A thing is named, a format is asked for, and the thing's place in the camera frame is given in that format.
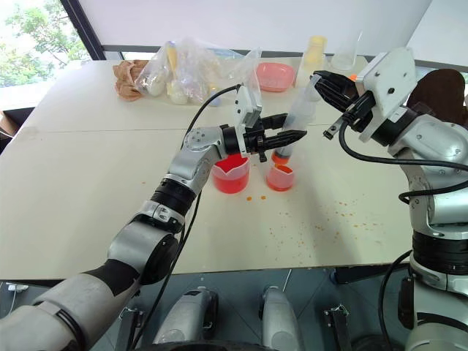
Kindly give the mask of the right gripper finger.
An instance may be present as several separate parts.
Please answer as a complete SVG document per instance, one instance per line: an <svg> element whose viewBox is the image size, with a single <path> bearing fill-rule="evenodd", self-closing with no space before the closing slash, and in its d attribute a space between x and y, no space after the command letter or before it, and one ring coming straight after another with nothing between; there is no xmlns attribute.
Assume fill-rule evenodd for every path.
<svg viewBox="0 0 468 351"><path fill-rule="evenodd" d="M322 99L340 112L344 112L358 98L357 88L345 91L333 91L327 88L325 90L317 90L315 84L318 81L318 77L310 75L309 79L314 81L314 88Z"/></svg>
<svg viewBox="0 0 468 351"><path fill-rule="evenodd" d="M315 86L317 90L330 89L333 91L355 90L356 85L350 78L327 70L314 71L313 76L318 77Z"/></svg>

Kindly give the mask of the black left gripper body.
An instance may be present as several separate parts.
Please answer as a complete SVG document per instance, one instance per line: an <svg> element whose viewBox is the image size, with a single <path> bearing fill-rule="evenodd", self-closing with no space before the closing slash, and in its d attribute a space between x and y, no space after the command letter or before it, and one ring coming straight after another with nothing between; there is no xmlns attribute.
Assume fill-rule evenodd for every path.
<svg viewBox="0 0 468 351"><path fill-rule="evenodd" d="M257 154L260 162L266 162L264 141L265 129L262 119L259 118L252 127L246 127L243 133L246 154Z"/></svg>

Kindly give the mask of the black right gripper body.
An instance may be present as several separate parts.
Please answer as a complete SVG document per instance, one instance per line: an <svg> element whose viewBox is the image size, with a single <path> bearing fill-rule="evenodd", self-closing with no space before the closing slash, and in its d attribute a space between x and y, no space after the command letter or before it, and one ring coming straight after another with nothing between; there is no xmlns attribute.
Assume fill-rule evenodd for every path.
<svg viewBox="0 0 468 351"><path fill-rule="evenodd" d="M343 121L348 120L348 126L355 132L363 132L372 120L371 109L375 106L374 96L367 91L362 96L358 93L358 98L344 111L341 112L344 116L339 117L327 130L323 132L323 136L329 140L341 128Z"/></svg>

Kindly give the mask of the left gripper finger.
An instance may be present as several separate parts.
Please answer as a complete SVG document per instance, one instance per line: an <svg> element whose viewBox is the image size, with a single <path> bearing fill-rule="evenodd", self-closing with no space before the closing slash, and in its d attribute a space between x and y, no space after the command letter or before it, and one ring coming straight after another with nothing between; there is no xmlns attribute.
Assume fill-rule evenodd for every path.
<svg viewBox="0 0 468 351"><path fill-rule="evenodd" d="M277 135L266 137L264 139L263 148L265 150L271 150L276 148L283 148L296 141L299 141L302 137L307 134L305 130L287 130L278 133Z"/></svg>
<svg viewBox="0 0 468 351"><path fill-rule="evenodd" d="M286 118L287 118L286 113L280 113L280 114L275 114L272 116L262 117L260 119L261 129L262 130L282 129Z"/></svg>

